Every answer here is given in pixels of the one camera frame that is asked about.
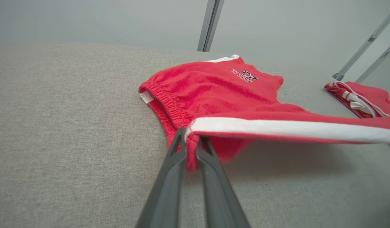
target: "red garment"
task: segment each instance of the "red garment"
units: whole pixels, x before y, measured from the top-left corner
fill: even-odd
[[[390,143],[390,117],[328,117],[281,104],[281,76],[259,72],[237,55],[175,66],[139,87],[159,117],[171,145],[187,127],[187,166],[196,168],[200,135],[211,140],[221,162],[228,162],[254,139],[320,143]]]
[[[389,94],[383,89],[354,82],[330,82],[324,88],[360,118],[390,117]]]

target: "clothing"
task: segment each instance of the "clothing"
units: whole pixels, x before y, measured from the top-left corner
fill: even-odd
[[[390,117],[389,94],[383,89],[354,82],[330,82],[324,88],[360,118]]]
[[[281,104],[281,76],[259,72],[238,55],[175,66],[139,87],[159,117],[171,144],[187,127],[188,169],[196,168],[195,148],[208,136],[221,162],[228,162],[254,139],[320,143],[390,143],[390,117],[328,117]]]

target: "gray wall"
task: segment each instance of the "gray wall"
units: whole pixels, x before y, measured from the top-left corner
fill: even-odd
[[[390,55],[362,82],[365,86],[386,90],[390,98]]]
[[[208,0],[0,0],[0,42],[78,41],[196,50]]]
[[[390,0],[225,0],[211,52],[306,64],[331,76],[389,13]]]

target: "gray textured cloth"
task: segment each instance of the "gray textured cloth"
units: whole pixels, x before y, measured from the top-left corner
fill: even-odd
[[[0,227],[133,227],[166,151],[138,86],[157,71],[232,54],[0,46]],[[284,77],[279,101],[356,118],[322,89],[329,75],[243,58]],[[261,141],[224,169],[252,227],[390,227],[388,145]],[[186,176],[182,227],[204,226],[203,205],[199,173]]]

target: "gray tabletop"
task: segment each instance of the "gray tabletop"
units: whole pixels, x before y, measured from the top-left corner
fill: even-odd
[[[133,227],[167,149],[138,86],[157,71],[234,53],[86,43],[0,45],[0,227]],[[329,75],[270,59],[278,100],[357,118]],[[252,227],[390,227],[390,146],[254,142],[224,169]],[[182,227],[203,227],[199,173]]]

